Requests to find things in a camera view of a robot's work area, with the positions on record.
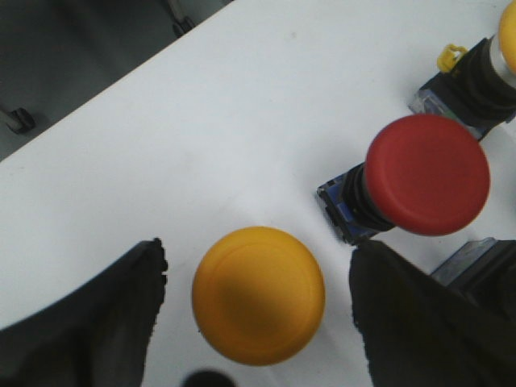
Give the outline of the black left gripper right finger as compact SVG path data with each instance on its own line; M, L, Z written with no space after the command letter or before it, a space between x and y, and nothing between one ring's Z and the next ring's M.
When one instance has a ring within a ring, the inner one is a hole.
M352 253L352 314L375 386L512 386L515 268L502 278L506 314L474 306L385 243Z

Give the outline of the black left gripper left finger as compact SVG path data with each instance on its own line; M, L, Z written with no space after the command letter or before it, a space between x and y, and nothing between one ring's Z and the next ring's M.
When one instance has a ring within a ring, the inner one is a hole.
M65 298L1 331L3 386L139 386L164 302L160 239L142 241Z

